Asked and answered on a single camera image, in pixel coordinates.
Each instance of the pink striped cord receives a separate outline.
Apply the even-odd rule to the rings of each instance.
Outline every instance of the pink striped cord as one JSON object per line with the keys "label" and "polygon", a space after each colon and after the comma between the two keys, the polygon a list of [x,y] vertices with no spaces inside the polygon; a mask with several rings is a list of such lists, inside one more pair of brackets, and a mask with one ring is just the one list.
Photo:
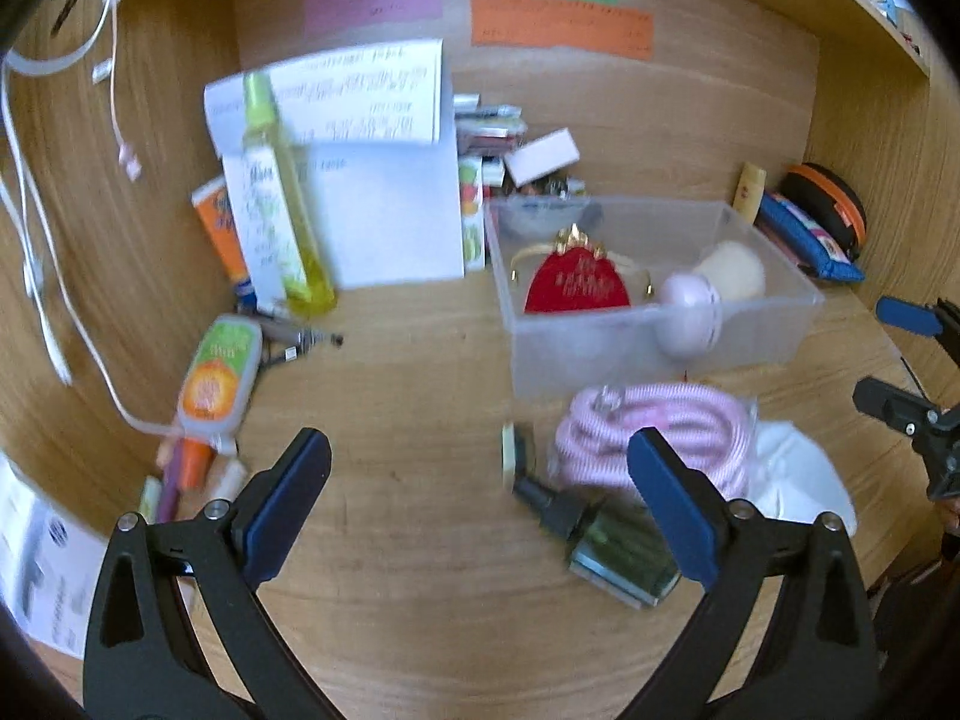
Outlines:
{"label": "pink striped cord", "polygon": [[690,467],[703,471],[727,500],[747,490],[754,429],[743,403],[702,384],[585,389],[557,428],[552,475],[563,485],[633,490],[627,443],[656,427]]}

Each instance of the transparent storage bin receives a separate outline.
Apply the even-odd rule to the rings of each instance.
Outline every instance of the transparent storage bin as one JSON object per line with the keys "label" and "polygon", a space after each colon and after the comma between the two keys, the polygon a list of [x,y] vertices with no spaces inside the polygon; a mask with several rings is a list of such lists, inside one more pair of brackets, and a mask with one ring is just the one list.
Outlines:
{"label": "transparent storage bin", "polygon": [[[630,385],[699,376],[717,370],[789,362],[808,333],[823,296],[784,255],[726,203],[696,200],[543,197],[496,200],[485,214],[493,277],[503,324],[511,336],[514,394],[535,398],[567,395],[585,386]],[[766,293],[724,302],[715,309],[645,302],[646,278],[624,282],[632,306],[568,314],[525,314],[536,269],[546,255],[524,258],[511,280],[511,260],[522,248],[553,242],[560,229],[579,221],[592,244],[630,257],[649,271],[656,294],[674,271],[691,269],[719,242],[738,241],[764,264]],[[682,312],[716,311],[721,317],[713,348],[678,359],[661,348],[658,333]]]}

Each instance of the yellow liquid bottle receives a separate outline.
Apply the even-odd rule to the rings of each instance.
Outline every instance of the yellow liquid bottle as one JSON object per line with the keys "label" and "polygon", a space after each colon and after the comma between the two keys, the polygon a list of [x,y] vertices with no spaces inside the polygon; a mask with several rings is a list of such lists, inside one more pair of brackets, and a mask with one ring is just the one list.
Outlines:
{"label": "yellow liquid bottle", "polygon": [[270,76],[259,71],[246,74],[243,92],[247,113],[244,160],[251,189],[269,228],[287,306],[301,317],[324,314],[337,304],[337,295],[320,261]]}

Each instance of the blue pouch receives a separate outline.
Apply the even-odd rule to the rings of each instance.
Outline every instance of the blue pouch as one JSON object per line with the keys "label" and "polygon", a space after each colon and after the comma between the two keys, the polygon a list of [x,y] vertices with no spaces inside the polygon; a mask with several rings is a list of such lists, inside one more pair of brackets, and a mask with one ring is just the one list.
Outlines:
{"label": "blue pouch", "polygon": [[803,261],[810,275],[827,281],[863,281],[837,241],[804,211],[779,194],[763,193],[758,217]]}

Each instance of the orange cap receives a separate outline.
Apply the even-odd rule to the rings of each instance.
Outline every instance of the orange cap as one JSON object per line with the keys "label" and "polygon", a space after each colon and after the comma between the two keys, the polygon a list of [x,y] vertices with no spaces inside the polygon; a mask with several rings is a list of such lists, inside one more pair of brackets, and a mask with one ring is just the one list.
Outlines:
{"label": "orange cap", "polygon": [[181,453],[179,488],[183,491],[202,487],[210,468],[210,461],[213,460],[213,447],[203,442],[182,439]]}

